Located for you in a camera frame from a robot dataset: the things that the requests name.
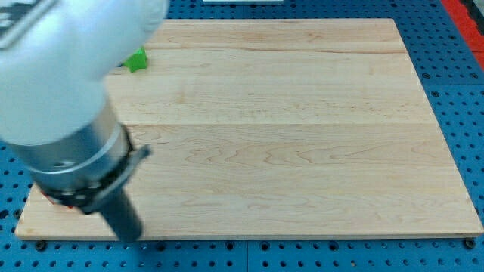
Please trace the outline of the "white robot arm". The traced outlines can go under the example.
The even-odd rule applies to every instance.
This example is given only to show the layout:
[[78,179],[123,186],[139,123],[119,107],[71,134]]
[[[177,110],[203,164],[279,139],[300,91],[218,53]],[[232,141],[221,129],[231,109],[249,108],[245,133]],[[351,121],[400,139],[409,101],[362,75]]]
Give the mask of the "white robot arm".
[[50,200],[101,214],[127,243],[143,228],[123,188],[150,149],[132,145],[104,78],[154,34],[169,6],[1,3],[1,139]]

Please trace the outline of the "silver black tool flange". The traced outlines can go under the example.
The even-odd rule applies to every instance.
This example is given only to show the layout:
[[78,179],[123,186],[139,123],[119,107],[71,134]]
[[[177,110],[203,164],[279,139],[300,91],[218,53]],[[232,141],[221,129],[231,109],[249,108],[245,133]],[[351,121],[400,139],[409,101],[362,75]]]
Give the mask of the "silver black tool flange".
[[86,214],[98,212],[109,196],[123,190],[150,155],[148,145],[133,147],[109,101],[92,121],[59,140],[8,146],[27,165],[41,191]]

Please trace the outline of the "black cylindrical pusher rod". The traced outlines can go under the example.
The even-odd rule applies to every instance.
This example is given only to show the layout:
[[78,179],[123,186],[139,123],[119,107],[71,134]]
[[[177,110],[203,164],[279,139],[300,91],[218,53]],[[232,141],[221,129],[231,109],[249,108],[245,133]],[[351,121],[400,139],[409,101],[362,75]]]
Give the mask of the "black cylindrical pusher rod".
[[109,196],[98,212],[120,241],[133,243],[141,237],[142,221],[124,190]]

